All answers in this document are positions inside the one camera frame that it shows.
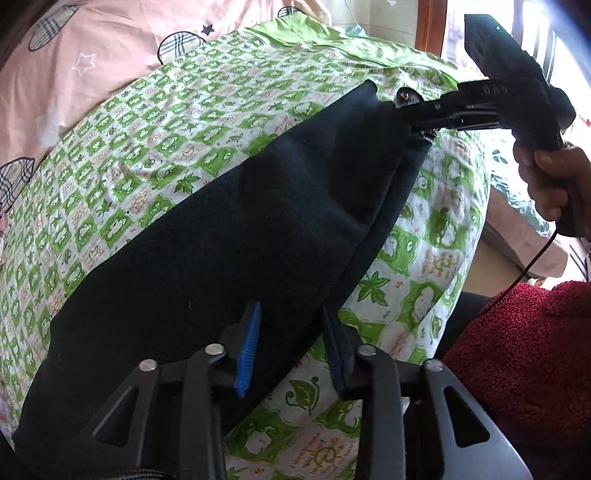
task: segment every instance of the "black clamp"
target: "black clamp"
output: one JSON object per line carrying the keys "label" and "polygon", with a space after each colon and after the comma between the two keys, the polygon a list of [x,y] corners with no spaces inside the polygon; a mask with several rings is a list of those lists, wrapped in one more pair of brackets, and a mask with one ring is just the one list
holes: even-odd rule
{"label": "black clamp", "polygon": [[187,360],[143,360],[65,448],[51,478],[226,478],[218,404],[248,390],[261,325],[249,302],[239,323]]}
{"label": "black clamp", "polygon": [[[333,385],[363,400],[356,480],[531,480],[523,460],[439,360],[393,360],[322,312]],[[404,414],[403,398],[409,408]]]}

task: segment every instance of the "pink blanket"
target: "pink blanket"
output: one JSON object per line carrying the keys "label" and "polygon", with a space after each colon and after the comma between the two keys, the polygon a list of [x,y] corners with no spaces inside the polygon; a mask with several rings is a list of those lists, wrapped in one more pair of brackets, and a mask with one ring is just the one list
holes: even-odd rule
{"label": "pink blanket", "polygon": [[60,137],[92,108],[163,63],[220,35],[316,0],[59,1],[0,71],[0,212]]}

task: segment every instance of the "metal rivet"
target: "metal rivet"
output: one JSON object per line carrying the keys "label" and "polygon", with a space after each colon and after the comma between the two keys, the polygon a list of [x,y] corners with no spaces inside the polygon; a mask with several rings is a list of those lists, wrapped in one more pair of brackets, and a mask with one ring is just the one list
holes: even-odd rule
{"label": "metal rivet", "polygon": [[359,355],[372,356],[375,355],[375,347],[368,343],[364,343],[357,349],[357,352],[359,353]]}
{"label": "metal rivet", "polygon": [[431,358],[425,362],[425,367],[431,372],[440,372],[443,370],[443,362],[441,360]]}
{"label": "metal rivet", "polygon": [[208,355],[220,355],[225,351],[226,349],[221,343],[210,343],[205,347],[205,353]]}
{"label": "metal rivet", "polygon": [[139,369],[142,372],[151,372],[152,370],[156,370],[158,366],[158,362],[156,360],[152,360],[151,358],[147,358],[146,360],[142,360],[139,363]]}

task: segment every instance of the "black cable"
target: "black cable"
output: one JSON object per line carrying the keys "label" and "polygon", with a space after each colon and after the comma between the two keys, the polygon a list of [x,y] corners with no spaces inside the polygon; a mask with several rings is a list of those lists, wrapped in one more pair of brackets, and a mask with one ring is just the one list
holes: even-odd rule
{"label": "black cable", "polygon": [[515,288],[515,286],[521,281],[521,279],[523,277],[525,277],[527,275],[527,272],[530,271],[530,268],[534,265],[534,263],[536,263],[538,261],[538,259],[544,255],[544,252],[546,252],[546,250],[548,250],[548,248],[550,247],[550,245],[552,245],[552,242],[554,241],[554,239],[556,238],[556,235],[558,234],[558,230],[555,230],[554,233],[552,234],[552,236],[550,237],[550,239],[546,242],[546,244],[542,247],[542,249],[535,255],[534,258],[531,259],[531,262],[527,264],[527,266],[522,270],[521,275],[519,275],[519,277],[517,277],[515,279],[515,281],[505,289],[505,291],[501,294],[500,297],[498,297],[493,303],[491,303],[487,308],[485,308],[484,310],[482,310],[478,315],[473,316],[470,320],[468,320],[468,323],[470,323],[472,320],[477,319],[478,317],[484,315],[485,313],[490,312],[493,308],[495,308],[499,302],[504,299],[511,290],[513,290]]}

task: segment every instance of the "black cloth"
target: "black cloth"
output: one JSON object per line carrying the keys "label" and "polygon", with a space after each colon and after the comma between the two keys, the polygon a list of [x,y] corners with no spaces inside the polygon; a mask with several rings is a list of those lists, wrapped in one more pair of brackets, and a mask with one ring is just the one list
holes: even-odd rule
{"label": "black cloth", "polygon": [[463,291],[457,299],[456,307],[445,324],[443,337],[435,351],[434,358],[443,358],[443,355],[456,343],[462,332],[472,320],[490,301],[490,297]]}
{"label": "black cloth", "polygon": [[90,272],[51,324],[14,434],[48,474],[60,449],[145,358],[188,358],[263,311],[251,389],[224,431],[285,377],[376,257],[430,144],[365,82],[290,129]]}

